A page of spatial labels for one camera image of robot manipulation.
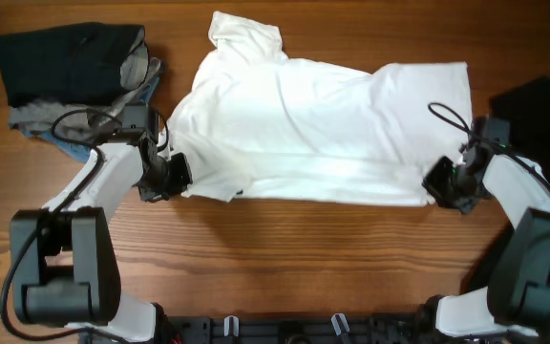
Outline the folded blue denim shorts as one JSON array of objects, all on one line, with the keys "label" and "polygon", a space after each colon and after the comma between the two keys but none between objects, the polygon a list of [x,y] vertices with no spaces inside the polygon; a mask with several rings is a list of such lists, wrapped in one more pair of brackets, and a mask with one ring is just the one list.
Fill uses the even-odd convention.
[{"label": "folded blue denim shorts", "polygon": [[[97,107],[97,110],[107,112],[114,117],[121,115],[123,105],[147,104],[159,84],[159,76],[151,76],[137,91],[132,91],[121,97],[110,107]],[[54,144],[57,148],[73,159],[85,162],[90,155],[90,149],[83,145],[69,143],[52,135],[53,122],[65,113],[87,108],[87,105],[63,105],[50,100],[37,100],[20,108],[12,108],[9,116],[9,128],[18,130],[27,138],[41,139]],[[108,120],[96,118],[94,114],[80,113],[65,118],[56,128],[60,137],[89,141],[94,140],[97,132]]]}]

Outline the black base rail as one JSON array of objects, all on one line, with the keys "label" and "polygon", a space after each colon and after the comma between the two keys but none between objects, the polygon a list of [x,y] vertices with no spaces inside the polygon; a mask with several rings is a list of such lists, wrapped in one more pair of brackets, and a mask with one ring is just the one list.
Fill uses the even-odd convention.
[{"label": "black base rail", "polygon": [[155,330],[152,343],[162,344],[413,344],[432,343],[420,333],[411,314],[348,317],[349,333],[337,336],[331,317],[241,320],[240,335],[223,336],[223,319],[170,317]]}]

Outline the right white rail clip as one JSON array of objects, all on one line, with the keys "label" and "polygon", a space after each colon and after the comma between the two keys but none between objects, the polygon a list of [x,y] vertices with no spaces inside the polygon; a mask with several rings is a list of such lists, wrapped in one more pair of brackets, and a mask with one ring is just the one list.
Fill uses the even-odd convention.
[{"label": "right white rail clip", "polygon": [[349,323],[343,313],[335,313],[330,321],[337,336],[343,336],[349,333]]}]

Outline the left white rail clip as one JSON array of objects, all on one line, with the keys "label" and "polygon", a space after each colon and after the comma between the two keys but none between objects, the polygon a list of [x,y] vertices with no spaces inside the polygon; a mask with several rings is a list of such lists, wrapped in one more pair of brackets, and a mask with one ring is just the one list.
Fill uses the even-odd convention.
[{"label": "left white rail clip", "polygon": [[223,320],[223,336],[236,338],[240,335],[239,318],[235,315],[228,315]]}]

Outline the folded grey garment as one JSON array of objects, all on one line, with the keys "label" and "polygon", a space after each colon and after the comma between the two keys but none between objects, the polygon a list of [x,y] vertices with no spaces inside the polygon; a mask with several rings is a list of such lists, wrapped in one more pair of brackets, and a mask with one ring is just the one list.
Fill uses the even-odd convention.
[{"label": "folded grey garment", "polygon": [[64,114],[80,110],[80,113],[63,118],[57,124],[56,133],[72,140],[92,139],[109,119],[85,113],[85,110],[97,110],[118,117],[126,105],[139,102],[139,96],[156,82],[164,68],[165,64],[160,59],[150,55],[147,44],[139,43],[120,66],[123,91],[120,96],[115,96],[111,104],[63,104],[54,99],[39,98],[21,107],[11,108],[8,126],[27,136],[38,136],[50,132],[53,123]]}]

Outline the white t-shirt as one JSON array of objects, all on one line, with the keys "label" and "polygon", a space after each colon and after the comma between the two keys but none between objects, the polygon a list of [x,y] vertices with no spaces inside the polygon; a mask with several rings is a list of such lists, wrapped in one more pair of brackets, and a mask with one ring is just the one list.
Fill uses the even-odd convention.
[{"label": "white t-shirt", "polygon": [[277,27],[215,12],[213,50],[169,118],[191,196],[423,206],[423,179],[460,159],[465,135],[431,102],[472,118],[463,62],[373,73],[291,58]]}]

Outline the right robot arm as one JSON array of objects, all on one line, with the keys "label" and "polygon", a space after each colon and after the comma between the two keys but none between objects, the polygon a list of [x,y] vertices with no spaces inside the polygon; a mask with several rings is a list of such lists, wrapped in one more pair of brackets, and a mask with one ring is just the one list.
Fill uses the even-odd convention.
[{"label": "right robot arm", "polygon": [[453,338],[519,333],[550,337],[550,184],[529,161],[511,154],[508,124],[492,120],[490,134],[474,132],[458,118],[453,127],[468,135],[461,165],[443,157],[423,181],[445,208],[463,214],[494,197],[513,232],[497,256],[488,284],[436,304],[434,326]]}]

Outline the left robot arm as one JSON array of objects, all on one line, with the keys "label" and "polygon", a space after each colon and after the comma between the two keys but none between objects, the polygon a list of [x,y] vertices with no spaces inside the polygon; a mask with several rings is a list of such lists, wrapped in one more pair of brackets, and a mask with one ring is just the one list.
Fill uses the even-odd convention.
[{"label": "left robot arm", "polygon": [[83,168],[43,207],[11,218],[1,322],[32,342],[179,343],[162,306],[123,292],[108,224],[132,188],[146,203],[183,193],[192,182],[187,159],[172,151],[166,119],[147,104],[117,116],[86,113],[109,122],[85,142]]}]

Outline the black garment at right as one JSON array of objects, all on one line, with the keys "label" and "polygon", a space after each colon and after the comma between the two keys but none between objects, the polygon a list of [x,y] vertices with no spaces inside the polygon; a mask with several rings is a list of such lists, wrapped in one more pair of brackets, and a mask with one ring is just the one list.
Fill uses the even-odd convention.
[{"label": "black garment at right", "polygon": [[489,99],[492,118],[510,123],[515,154],[536,162],[550,183],[550,77],[541,76]]}]

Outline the white rail clip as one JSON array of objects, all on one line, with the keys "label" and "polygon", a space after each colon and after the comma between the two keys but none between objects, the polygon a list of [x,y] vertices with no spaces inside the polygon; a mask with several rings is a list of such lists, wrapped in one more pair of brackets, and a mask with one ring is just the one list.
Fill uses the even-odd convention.
[{"label": "white rail clip", "polygon": [[223,336],[236,338],[240,335],[239,318],[235,315],[228,315],[223,320]]},{"label": "white rail clip", "polygon": [[330,321],[337,336],[343,336],[349,333],[349,323],[343,313],[335,313]]}]

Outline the folded black garment on stack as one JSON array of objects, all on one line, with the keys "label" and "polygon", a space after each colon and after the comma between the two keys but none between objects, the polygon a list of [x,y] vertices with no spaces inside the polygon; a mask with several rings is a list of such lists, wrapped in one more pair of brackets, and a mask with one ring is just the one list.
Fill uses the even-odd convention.
[{"label": "folded black garment on stack", "polygon": [[0,73],[10,107],[36,99],[109,105],[147,76],[145,27],[85,22],[0,34]]}]

